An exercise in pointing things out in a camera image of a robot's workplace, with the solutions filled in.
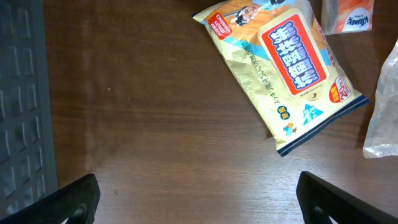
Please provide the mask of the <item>yellow wet wipes pack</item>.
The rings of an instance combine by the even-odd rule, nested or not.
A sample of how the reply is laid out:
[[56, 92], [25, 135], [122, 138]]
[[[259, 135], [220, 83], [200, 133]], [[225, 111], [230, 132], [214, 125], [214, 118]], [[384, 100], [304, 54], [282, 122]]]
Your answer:
[[286, 156], [368, 99], [335, 59], [308, 0], [230, 0], [203, 24]]

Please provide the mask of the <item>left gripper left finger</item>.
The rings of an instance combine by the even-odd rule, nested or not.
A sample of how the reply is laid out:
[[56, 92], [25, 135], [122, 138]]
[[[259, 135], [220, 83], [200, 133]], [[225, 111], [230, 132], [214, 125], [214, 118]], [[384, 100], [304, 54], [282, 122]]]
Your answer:
[[100, 200], [94, 174], [86, 174], [62, 189], [1, 220], [2, 224], [93, 224]]

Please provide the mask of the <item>kraft paper pouch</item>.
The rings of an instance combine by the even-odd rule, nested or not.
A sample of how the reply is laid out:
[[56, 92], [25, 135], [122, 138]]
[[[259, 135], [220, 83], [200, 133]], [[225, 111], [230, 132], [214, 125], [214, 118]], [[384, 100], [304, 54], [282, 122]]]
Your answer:
[[366, 158], [397, 155], [397, 45], [381, 68], [363, 155]]

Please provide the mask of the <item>orange tissue pack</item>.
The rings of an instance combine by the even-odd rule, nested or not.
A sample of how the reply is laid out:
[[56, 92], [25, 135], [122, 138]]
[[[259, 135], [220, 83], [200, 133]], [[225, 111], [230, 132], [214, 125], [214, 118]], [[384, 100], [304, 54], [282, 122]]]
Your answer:
[[372, 29], [374, 0], [323, 0], [321, 26], [325, 35]]

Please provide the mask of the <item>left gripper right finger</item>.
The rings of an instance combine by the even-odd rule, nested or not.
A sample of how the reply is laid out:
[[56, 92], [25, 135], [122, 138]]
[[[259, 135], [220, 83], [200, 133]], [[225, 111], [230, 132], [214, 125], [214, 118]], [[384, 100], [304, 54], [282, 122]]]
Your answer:
[[397, 223], [397, 218], [308, 171], [300, 173], [296, 195], [305, 223]]

